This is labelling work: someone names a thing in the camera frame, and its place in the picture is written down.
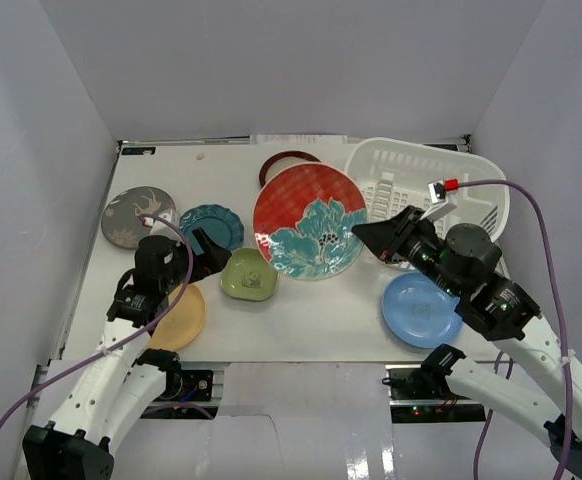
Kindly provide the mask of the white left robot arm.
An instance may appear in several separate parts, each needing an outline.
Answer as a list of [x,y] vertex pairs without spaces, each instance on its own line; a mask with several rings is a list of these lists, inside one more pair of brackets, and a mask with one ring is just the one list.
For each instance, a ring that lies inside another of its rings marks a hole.
[[63,403],[22,441],[32,479],[108,479],[121,441],[157,399],[175,401],[186,375],[179,355],[152,348],[156,321],[193,283],[221,272],[231,252],[203,229],[193,233],[202,251],[182,236],[152,234],[140,240],[107,311],[95,361],[74,366],[79,377]]

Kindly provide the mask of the red plate with teal flower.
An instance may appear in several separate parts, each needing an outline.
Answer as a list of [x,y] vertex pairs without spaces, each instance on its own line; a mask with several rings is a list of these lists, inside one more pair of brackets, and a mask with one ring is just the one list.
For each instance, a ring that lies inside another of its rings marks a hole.
[[355,225],[367,221],[358,186],[341,170],[300,163],[275,175],[254,206],[257,248],[277,272],[299,281],[322,281],[357,260]]

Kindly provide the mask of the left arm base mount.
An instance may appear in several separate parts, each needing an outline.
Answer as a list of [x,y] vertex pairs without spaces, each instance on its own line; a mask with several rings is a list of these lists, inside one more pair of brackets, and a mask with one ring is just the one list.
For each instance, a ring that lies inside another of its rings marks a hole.
[[218,411],[213,370],[183,370],[177,393],[159,397],[142,414],[153,420],[213,420]]

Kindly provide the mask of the grey plate with deer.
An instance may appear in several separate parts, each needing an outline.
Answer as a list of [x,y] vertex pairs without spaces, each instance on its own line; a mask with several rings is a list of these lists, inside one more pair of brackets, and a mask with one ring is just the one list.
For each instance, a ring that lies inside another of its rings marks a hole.
[[139,186],[115,196],[101,216],[101,231],[112,245],[136,250],[139,242],[150,233],[150,228],[140,219],[144,214],[158,214],[175,208],[173,198],[165,191],[152,186]]

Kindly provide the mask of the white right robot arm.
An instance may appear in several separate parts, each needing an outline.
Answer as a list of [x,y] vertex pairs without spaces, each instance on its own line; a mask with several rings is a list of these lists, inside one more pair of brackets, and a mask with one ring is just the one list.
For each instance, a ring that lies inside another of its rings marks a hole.
[[422,384],[432,397],[451,392],[471,398],[522,426],[582,479],[582,364],[562,342],[540,307],[500,275],[500,248],[478,225],[460,223],[436,234],[423,210],[358,224],[353,233],[382,262],[406,260],[447,295],[456,313],[517,363],[539,386],[529,391],[485,370],[459,349],[443,344],[422,363]]

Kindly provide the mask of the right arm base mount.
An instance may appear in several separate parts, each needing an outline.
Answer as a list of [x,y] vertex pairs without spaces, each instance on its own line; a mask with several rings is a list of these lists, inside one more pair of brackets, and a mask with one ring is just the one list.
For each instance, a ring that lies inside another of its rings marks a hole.
[[388,367],[382,384],[387,387],[394,425],[482,423],[485,408],[438,386],[419,368]]

